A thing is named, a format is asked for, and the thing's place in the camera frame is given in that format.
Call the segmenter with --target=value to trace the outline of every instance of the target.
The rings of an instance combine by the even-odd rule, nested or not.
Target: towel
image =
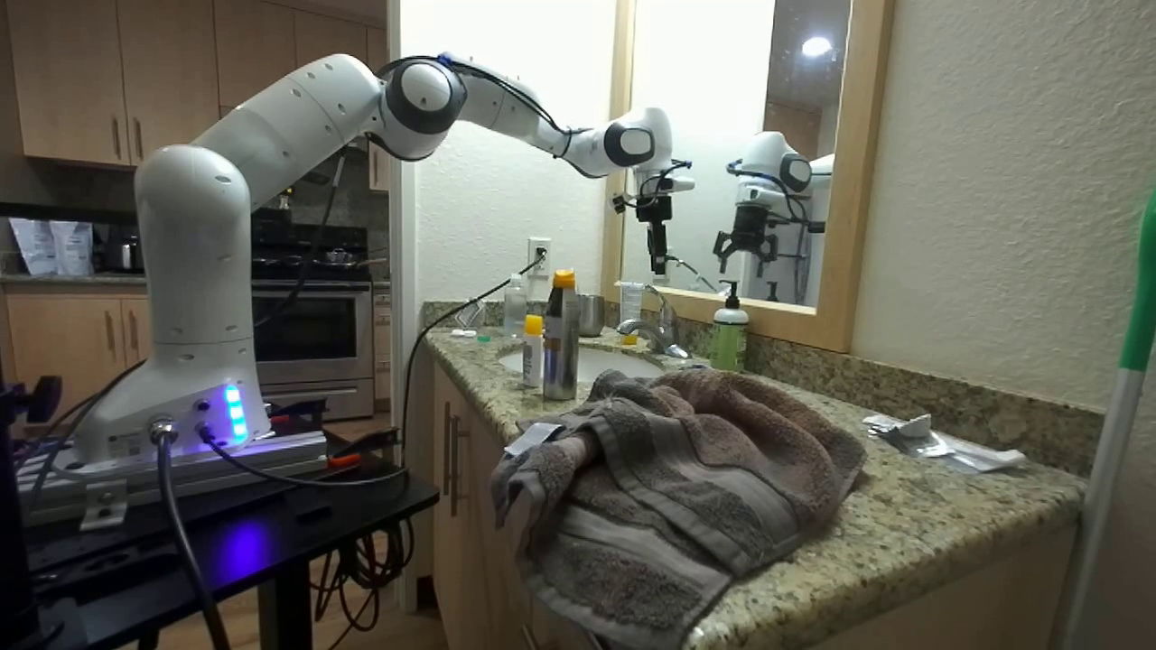
[[[682,645],[728,585],[834,525],[865,447],[752,374],[603,371],[562,432],[492,473],[500,527],[526,507],[533,597],[612,645]]]

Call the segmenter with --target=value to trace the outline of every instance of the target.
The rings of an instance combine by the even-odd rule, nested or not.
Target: beige wall
[[[1107,408],[1156,187],[1156,4],[898,4],[857,354]],[[1156,384],[1095,645],[1156,645]]]

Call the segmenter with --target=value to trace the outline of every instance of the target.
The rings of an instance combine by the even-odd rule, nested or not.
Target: black stand
[[[42,378],[32,395],[23,384],[0,384],[0,645],[14,650],[75,639],[75,628],[69,633],[69,603],[42,612],[32,601],[26,516],[13,463],[13,423],[23,413],[44,423],[57,408],[57,397],[61,378]]]

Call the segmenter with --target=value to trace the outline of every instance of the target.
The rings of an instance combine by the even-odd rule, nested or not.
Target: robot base
[[[292,432],[292,438],[267,438],[245,447],[231,447],[240,463],[274,473],[274,477],[311,477],[325,471],[325,432]],[[42,463],[26,463],[17,473],[17,490],[26,507],[26,525],[56,525],[56,521],[85,521],[80,527],[114,527],[123,521],[132,507],[158,501],[158,477],[151,457],[114,457],[99,467],[61,471],[72,456],[57,456],[57,471],[48,473],[44,486],[32,494]],[[173,490],[209,494],[241,484],[258,484],[266,477],[245,473],[225,463],[216,450],[202,447],[194,456],[173,456]]]

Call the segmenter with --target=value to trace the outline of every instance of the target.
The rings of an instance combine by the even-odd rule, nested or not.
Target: table
[[[418,477],[339,490],[282,484],[241,490],[241,507],[221,507],[228,494],[202,494],[186,498],[180,508],[186,516],[191,513],[190,537],[215,601],[262,585],[262,645],[311,645],[309,562],[316,555],[376,527],[403,525],[439,501],[439,490]],[[75,603],[75,625],[69,628],[85,633],[85,645],[149,644],[162,625],[199,612],[180,555],[173,553],[179,547],[172,535],[158,535],[162,508],[143,508],[135,521],[137,542],[87,555],[87,566],[99,572],[121,555],[135,555],[135,562],[57,591]],[[85,542],[75,527],[28,531],[32,574],[61,562],[67,553],[85,553],[85,547],[90,542]]]

